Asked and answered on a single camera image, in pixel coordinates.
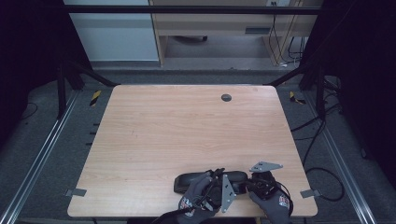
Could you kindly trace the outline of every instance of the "wooden tabletop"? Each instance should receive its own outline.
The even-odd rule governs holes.
[[[221,95],[232,100],[224,102]],[[293,216],[312,217],[313,198],[276,89],[248,85],[121,85],[114,88],[73,196],[71,217],[157,217],[177,209],[174,180],[185,173],[243,171],[258,161],[294,201]],[[262,217],[247,194],[217,217]]]

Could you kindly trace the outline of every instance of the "white wall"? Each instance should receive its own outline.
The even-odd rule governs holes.
[[[66,5],[139,5],[148,0],[64,0]],[[158,62],[149,14],[70,14],[92,62]]]

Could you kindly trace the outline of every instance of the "wooden table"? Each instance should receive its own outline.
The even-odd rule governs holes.
[[[222,94],[232,100],[224,102]],[[157,217],[177,209],[178,175],[258,161],[290,191],[293,216],[318,209],[300,191],[309,185],[276,89],[269,86],[118,86],[112,92],[73,196],[71,217]],[[217,217],[262,217],[247,194]]]

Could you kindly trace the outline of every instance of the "floor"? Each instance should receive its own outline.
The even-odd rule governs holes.
[[[296,38],[290,52],[300,50],[300,40]],[[122,84],[261,85],[298,66],[297,58],[294,60],[287,54],[284,57],[289,61],[288,66],[273,66],[259,37],[210,36],[203,42],[200,37],[177,36],[170,39],[163,66],[104,69],[97,72]],[[86,86],[83,91],[68,89],[67,97],[76,99],[70,117],[62,126],[56,143],[50,146],[50,153],[45,154],[45,159],[37,165],[36,174],[30,175],[34,177],[31,179],[33,185],[25,191],[21,206],[12,207],[12,200],[21,193],[20,186],[26,182],[25,177],[32,173],[31,166],[37,164],[37,155],[43,153],[46,139],[57,122],[56,83],[49,83],[31,92],[31,103],[23,115],[25,119],[21,120],[0,151],[2,218],[5,218],[8,209],[14,209],[18,216],[13,221],[17,223],[93,223],[91,218],[69,217],[66,211],[70,198],[64,196],[65,190],[74,188],[78,182],[90,151],[90,143],[94,139],[92,133],[97,130],[95,123],[100,122],[111,94],[111,88],[89,77],[84,76],[84,80]],[[299,77],[276,88],[291,128],[316,115],[313,109],[314,92],[300,91],[298,81]],[[101,96],[95,107],[89,106],[92,94],[97,90],[102,91]],[[306,104],[291,101],[291,91],[295,93],[296,99],[305,100]],[[338,103],[332,92],[326,95],[327,107]],[[337,180],[340,178],[346,194],[337,202],[317,197],[318,214],[307,219],[295,217],[293,223],[396,223],[396,214],[393,212],[396,207],[395,190],[375,161],[361,157],[360,146],[342,115],[342,108],[337,106],[329,111],[326,120],[323,131],[318,131],[319,123],[313,122],[293,132],[293,137],[303,159],[312,137],[320,132],[305,167],[326,168],[335,177],[316,170],[307,174],[308,180],[313,189],[319,189],[325,197],[334,198],[342,194]],[[97,222],[125,223],[126,220],[102,217],[97,218]]]

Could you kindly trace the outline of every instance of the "black glove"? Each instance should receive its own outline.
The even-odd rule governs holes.
[[[194,179],[178,203],[178,208],[184,209],[187,207],[193,207],[194,203],[197,203],[202,196],[204,188],[209,185],[211,181],[212,177],[210,177],[210,173],[204,173]],[[210,217],[213,217],[218,211],[219,209],[216,211],[207,211],[202,208],[194,208],[189,213],[177,216],[177,221],[179,224],[198,224]]]
[[[250,192],[249,197],[254,203],[259,205],[272,224],[291,223],[289,218],[290,201],[282,191],[278,190],[268,200],[262,200],[254,192]]]

